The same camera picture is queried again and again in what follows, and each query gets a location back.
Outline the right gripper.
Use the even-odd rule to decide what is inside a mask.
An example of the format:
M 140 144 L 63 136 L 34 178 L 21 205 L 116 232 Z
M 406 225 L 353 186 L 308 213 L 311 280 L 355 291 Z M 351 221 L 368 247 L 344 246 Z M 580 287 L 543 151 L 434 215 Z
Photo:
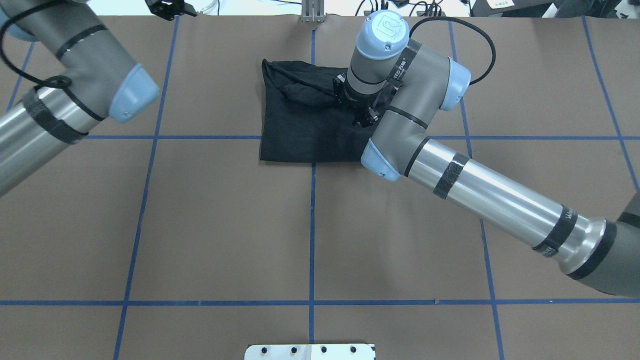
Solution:
M 346 74 L 338 74 L 333 78 L 333 93 L 334 98 L 336 98 L 338 104 L 342 107 L 342 109 L 350 110 L 354 114 L 354 108 L 356 105 L 360 104 L 375 104 L 375 105 L 386 105 L 384 101 L 379 101 L 381 89 L 375 91 L 370 94 L 363 94 L 351 87 L 349 82 L 347 81 Z

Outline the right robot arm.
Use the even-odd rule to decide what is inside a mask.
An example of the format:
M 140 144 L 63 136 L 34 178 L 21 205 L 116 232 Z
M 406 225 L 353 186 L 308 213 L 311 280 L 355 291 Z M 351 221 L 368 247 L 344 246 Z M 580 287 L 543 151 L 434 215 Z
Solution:
M 450 111 L 472 83 L 470 71 L 413 39 L 415 27 L 392 10 L 366 16 L 338 101 L 375 126 L 362 166 L 389 182 L 404 176 L 558 263 L 565 276 L 611 296 L 640 293 L 639 196 L 616 221 L 576 210 L 426 136 L 438 111 Z

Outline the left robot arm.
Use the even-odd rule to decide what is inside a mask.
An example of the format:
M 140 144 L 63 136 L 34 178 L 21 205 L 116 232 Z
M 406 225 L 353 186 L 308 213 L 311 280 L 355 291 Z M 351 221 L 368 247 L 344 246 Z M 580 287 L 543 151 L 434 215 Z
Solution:
M 160 89 L 84 0 L 3 0 L 1 36 L 39 41 L 64 66 L 39 79 L 1 59 L 34 86 L 1 116 L 5 195 L 110 117 L 130 121 Z

